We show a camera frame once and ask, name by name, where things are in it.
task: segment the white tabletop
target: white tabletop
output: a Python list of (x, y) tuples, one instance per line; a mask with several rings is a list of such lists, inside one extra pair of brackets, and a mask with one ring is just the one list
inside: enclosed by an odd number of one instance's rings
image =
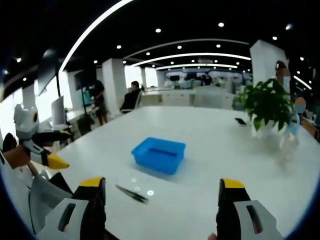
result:
[(195, 94), (195, 89), (167, 89), (147, 91), (143, 96), (162, 95), (162, 94)]
[[(244, 183), (277, 219), (285, 237), (299, 223), (320, 175), (320, 146), (303, 128), (287, 172), (275, 154), (251, 137), (235, 117), (243, 112), (149, 106), (137, 109), (86, 134), (58, 153), (70, 163), (62, 171), (72, 190), (87, 178), (106, 178), (106, 228), (120, 240), (206, 240), (216, 232), (219, 180)], [(174, 176), (139, 167), (131, 150), (147, 137), (186, 143)], [(115, 184), (149, 198), (141, 204)]]

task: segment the recessed light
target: recessed light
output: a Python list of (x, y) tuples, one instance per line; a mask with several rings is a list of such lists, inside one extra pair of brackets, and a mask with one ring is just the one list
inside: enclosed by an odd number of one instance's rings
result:
[(290, 30), (292, 29), (292, 24), (288, 24), (286, 27), (285, 27), (285, 30)]

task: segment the white wall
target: white wall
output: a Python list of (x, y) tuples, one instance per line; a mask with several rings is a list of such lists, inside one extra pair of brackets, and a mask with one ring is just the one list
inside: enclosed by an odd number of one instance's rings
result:
[(285, 51), (268, 42), (258, 40), (251, 48), (253, 85), (276, 76), (276, 63), (282, 61), (288, 67)]

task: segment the person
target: person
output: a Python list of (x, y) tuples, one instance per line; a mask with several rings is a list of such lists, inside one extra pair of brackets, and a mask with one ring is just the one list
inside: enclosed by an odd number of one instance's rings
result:
[(108, 117), (107, 117), (107, 107), (105, 103), (105, 87), (102, 84), (101, 81), (95, 80), (94, 87), (91, 90), (91, 95), (94, 97), (94, 104), (96, 107), (98, 107), (98, 110), (95, 112), (96, 117), (99, 120), (100, 126), (102, 126), (105, 123), (108, 122)]
[(139, 82), (133, 81), (131, 83), (131, 92), (124, 96), (124, 102), (120, 108), (120, 111), (123, 114), (127, 114), (135, 109), (136, 102), (141, 91), (145, 92), (144, 86), (141, 85), (141, 88), (139, 88)]
[(210, 86), (212, 84), (212, 77), (209, 76), (209, 72), (206, 71), (204, 75), (201, 76), (201, 85)]

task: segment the blue container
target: blue container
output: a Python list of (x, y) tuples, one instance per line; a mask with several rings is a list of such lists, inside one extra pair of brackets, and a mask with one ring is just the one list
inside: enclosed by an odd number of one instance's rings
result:
[(132, 150), (137, 164), (168, 175), (174, 175), (184, 158), (186, 144), (148, 137)]

